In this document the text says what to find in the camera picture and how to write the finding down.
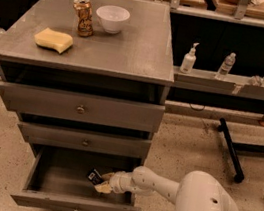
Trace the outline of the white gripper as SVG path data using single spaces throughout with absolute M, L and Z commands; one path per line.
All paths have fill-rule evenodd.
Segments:
M 131 172 L 108 172 L 102 175 L 102 179 L 105 180 L 105 182 L 95 186 L 95 190 L 101 194 L 109 194 L 112 190 L 114 193 L 122 194 L 131 191 L 133 188 Z

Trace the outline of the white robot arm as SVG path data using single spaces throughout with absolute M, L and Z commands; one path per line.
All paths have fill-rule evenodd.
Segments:
M 192 171 L 177 183 L 140 166 L 127 173 L 108 173 L 102 180 L 95 186 L 98 192 L 141 195 L 156 192 L 173 203 L 174 211 L 239 211 L 223 186 L 206 172 Z

